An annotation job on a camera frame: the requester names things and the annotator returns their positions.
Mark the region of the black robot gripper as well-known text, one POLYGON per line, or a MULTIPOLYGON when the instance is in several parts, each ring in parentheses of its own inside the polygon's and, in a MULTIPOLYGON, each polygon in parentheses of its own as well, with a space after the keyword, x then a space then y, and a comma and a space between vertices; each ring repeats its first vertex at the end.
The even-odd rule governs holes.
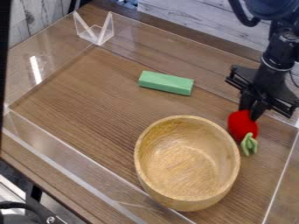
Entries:
POLYGON ((232 66, 226 82, 239 90, 239 110, 250 110, 256 121, 267 110, 291 118, 299 108, 299 97, 286 85, 286 70, 276 70, 262 62, 258 69, 232 66))

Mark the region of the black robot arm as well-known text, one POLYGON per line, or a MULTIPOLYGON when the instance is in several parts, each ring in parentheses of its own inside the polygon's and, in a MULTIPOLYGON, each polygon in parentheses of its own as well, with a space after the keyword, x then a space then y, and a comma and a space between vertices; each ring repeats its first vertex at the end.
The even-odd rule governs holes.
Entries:
POLYGON ((286 75, 299 62, 299 0, 244 0, 248 18, 239 0, 228 0, 239 22, 255 27, 271 22, 268 45, 258 69, 232 66, 226 82, 240 91, 239 110, 255 121, 267 110, 290 118, 299 108, 299 97, 286 84, 286 75))

